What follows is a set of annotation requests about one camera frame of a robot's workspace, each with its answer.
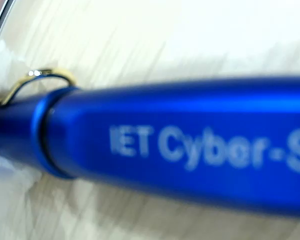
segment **blue metal pen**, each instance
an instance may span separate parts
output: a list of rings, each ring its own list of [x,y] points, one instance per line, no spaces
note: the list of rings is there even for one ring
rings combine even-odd
[[[0,101],[0,155],[62,178],[300,214],[300,76],[83,90],[31,72]],[[13,99],[29,80],[70,86]]]

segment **pen barrel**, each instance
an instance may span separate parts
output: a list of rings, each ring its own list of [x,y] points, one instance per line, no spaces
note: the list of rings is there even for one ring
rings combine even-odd
[[[300,76],[71,89],[40,108],[46,98],[0,110],[0,154],[59,177],[300,214]],[[17,124],[24,133],[6,127]]]

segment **white fabric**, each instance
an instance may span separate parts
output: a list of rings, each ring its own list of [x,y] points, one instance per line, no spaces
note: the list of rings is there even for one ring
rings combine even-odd
[[[11,88],[19,77],[28,71],[28,67],[0,41],[0,94]],[[27,93],[39,91],[39,85],[27,88]],[[0,156],[0,230],[5,223],[9,206],[16,199],[23,199],[24,194],[40,179],[41,173],[32,167],[13,163]]]

